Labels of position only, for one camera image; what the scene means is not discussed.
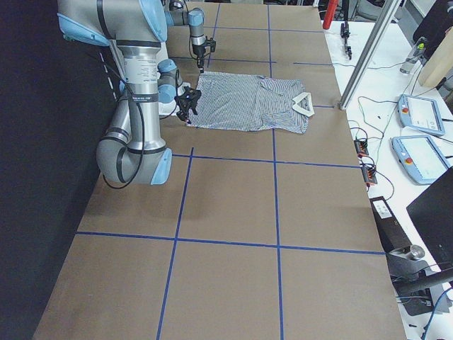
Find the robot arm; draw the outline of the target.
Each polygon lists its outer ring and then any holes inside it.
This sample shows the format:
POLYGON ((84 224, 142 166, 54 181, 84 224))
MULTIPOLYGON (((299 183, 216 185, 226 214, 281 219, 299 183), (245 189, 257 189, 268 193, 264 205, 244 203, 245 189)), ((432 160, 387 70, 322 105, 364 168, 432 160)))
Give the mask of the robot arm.
POLYGON ((205 12, 201 8, 189 10, 186 1, 169 1, 165 10, 168 27, 189 27, 189 52, 200 73, 205 71, 206 59, 215 52, 217 42, 205 35, 205 12))
POLYGON ((204 34, 204 11, 175 1, 168 8, 161 1, 59 1, 57 16, 66 38, 111 49, 125 85, 96 150, 104 181, 114 189, 165 183, 172 151, 161 137, 159 106, 174 103, 186 119, 188 105, 179 93, 190 88, 174 61, 158 53, 169 26, 187 26, 197 67, 203 69, 206 49, 215 48, 204 34))

